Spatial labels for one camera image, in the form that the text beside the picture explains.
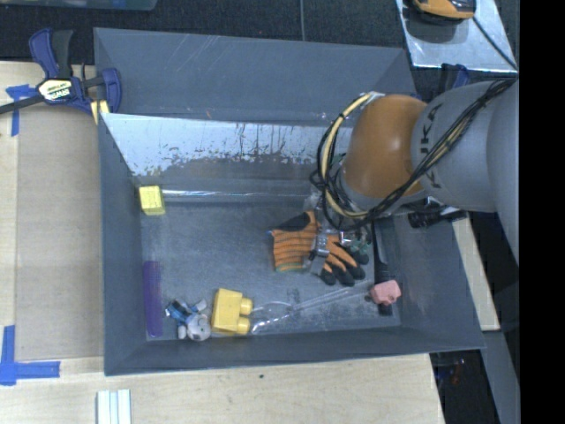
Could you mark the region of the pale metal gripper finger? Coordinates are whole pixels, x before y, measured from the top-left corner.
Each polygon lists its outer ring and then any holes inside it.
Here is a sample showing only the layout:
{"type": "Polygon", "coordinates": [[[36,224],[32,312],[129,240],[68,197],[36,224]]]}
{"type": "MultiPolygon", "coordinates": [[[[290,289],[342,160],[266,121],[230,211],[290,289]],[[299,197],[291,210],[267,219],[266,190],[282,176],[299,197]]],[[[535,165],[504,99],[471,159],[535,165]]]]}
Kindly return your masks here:
{"type": "Polygon", "coordinates": [[[329,256],[327,244],[328,235],[326,233],[318,234],[313,241],[313,246],[309,255],[309,269],[310,272],[316,276],[321,274],[329,256]]]}

